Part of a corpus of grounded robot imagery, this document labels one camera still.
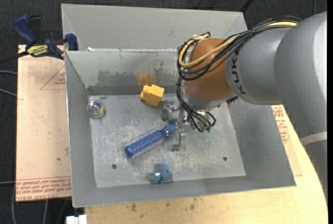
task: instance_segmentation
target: wire bundle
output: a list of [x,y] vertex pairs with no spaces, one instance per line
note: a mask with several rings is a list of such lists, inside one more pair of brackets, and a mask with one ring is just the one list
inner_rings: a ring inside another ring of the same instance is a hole
[[[177,81],[177,98],[180,102],[181,107],[184,111],[187,112],[188,118],[191,120],[193,125],[200,132],[210,131],[214,124],[216,123],[216,119],[209,112],[205,111],[206,117],[203,113],[198,112],[191,108],[183,99],[182,95],[182,82],[183,81],[192,81],[196,80],[206,73],[209,73],[216,69],[220,64],[222,64],[226,59],[233,54],[235,51],[240,50],[240,48],[252,37],[256,34],[261,33],[265,30],[276,29],[276,28],[291,28],[296,26],[299,23],[300,19],[295,17],[283,17],[283,18],[271,18],[265,20],[255,26],[252,29],[249,29],[244,32],[240,32],[226,38],[221,44],[217,45],[212,51],[207,54],[201,56],[196,60],[192,60],[187,62],[187,54],[190,48],[194,48],[198,42],[201,40],[205,40],[210,38],[210,33],[206,32],[199,36],[194,36],[186,41],[183,45],[181,45],[178,50],[178,59],[177,59],[177,69],[179,78]],[[206,60],[212,54],[216,54],[211,61],[209,61],[206,65],[198,67],[204,60]]]

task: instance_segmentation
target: power cord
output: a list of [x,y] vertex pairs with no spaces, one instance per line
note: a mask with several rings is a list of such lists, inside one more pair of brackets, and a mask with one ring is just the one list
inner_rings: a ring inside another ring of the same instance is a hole
[[[16,72],[7,71],[7,70],[0,70],[0,73],[6,73],[6,74],[11,74],[11,75],[16,75],[17,76]],[[8,92],[8,91],[6,91],[4,89],[1,89],[1,88],[0,88],[0,92],[9,94],[9,95],[14,96],[14,97],[17,97],[17,95],[15,93]]]

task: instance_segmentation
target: blue object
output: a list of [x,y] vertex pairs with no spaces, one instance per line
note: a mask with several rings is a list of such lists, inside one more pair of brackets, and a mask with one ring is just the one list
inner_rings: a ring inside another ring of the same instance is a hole
[[176,130],[176,122],[166,125],[162,130],[151,130],[130,141],[125,147],[125,153],[130,158],[154,149],[160,145],[163,138]]
[[17,20],[15,20],[14,28],[21,37],[26,38],[28,40],[29,45],[32,45],[37,42],[36,36],[32,33],[32,30],[29,28],[27,15],[19,17]]
[[67,41],[69,45],[69,50],[71,51],[77,51],[79,50],[79,44],[76,40],[76,37],[73,33],[68,33],[65,35],[65,40]]
[[172,177],[172,174],[169,170],[169,167],[167,164],[159,164],[158,171],[154,172],[150,175],[150,182],[151,183],[161,183],[166,182],[170,180]]
[[[17,31],[17,33],[28,40],[28,44],[25,46],[25,50],[28,51],[28,49],[32,46],[36,46],[37,38],[33,34],[32,30],[29,27],[28,23],[28,16],[24,15],[19,17],[14,22],[14,28]],[[69,50],[77,51],[79,49],[78,41],[76,40],[76,37],[73,33],[66,34],[65,40],[68,42]],[[45,52],[38,53],[32,53],[31,56],[33,57],[42,57],[42,56],[49,56],[49,57],[55,57],[59,59],[63,59],[63,51],[60,50],[56,44],[54,44],[50,39],[45,40],[45,45],[47,45],[47,49],[44,49]]]

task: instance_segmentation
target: orange object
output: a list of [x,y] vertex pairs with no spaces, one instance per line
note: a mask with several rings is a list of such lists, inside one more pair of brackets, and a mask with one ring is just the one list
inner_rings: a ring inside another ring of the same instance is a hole
[[[206,53],[212,51],[221,43],[223,43],[223,40],[216,38],[205,39],[200,41],[192,50],[189,61],[191,62],[200,58]],[[200,64],[196,65],[195,68],[199,69],[205,66],[219,52],[210,55]],[[210,68],[210,72],[207,72],[202,77],[196,80],[186,81],[185,89],[186,92],[191,97],[204,101],[222,99],[233,93],[226,80],[224,62],[223,63],[217,62],[217,64],[212,65],[212,67]]]

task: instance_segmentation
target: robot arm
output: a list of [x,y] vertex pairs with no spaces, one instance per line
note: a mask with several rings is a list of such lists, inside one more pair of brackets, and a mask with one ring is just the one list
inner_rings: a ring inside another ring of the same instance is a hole
[[193,122],[203,129],[212,123],[207,113],[235,96],[252,104],[283,104],[327,199],[327,13],[300,23],[266,21],[225,41],[209,37],[202,34],[179,48],[184,110],[202,116]]

